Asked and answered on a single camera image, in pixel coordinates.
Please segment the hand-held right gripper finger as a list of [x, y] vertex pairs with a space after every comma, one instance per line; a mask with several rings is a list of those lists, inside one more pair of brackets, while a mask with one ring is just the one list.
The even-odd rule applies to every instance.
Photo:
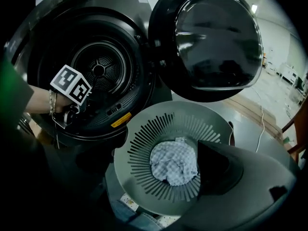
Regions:
[[201, 185], [196, 202], [171, 231], [246, 231], [267, 221], [289, 197], [299, 167], [282, 150], [198, 142]]

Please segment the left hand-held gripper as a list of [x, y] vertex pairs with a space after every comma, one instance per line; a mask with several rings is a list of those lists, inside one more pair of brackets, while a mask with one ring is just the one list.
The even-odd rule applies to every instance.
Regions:
[[85, 112], [86, 99], [92, 87], [79, 71], [68, 65], [64, 65], [59, 70], [50, 85], [73, 102], [63, 115], [52, 116], [54, 122], [65, 129], [76, 120], [78, 115]]

